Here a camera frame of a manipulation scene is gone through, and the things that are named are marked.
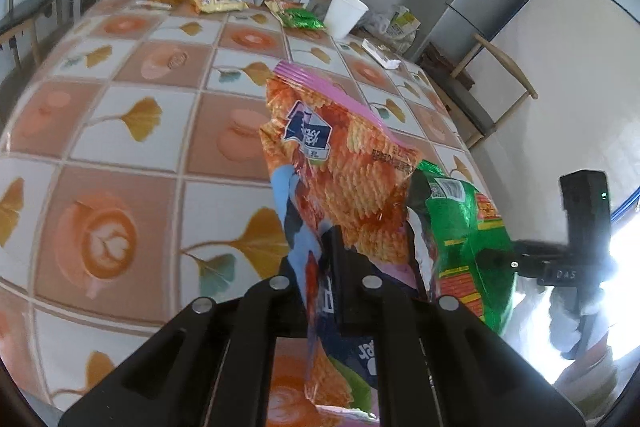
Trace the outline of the white gloved right hand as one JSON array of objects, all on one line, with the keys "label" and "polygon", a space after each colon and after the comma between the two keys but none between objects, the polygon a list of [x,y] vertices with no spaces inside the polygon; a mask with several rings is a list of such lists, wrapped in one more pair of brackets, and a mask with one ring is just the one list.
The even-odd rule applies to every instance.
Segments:
[{"label": "white gloved right hand", "polygon": [[530,364],[547,346],[569,355],[575,363],[595,365],[608,353],[610,321],[603,311],[605,290],[598,287],[578,297],[573,287],[544,287],[534,279],[516,278],[513,308],[503,339]]}]

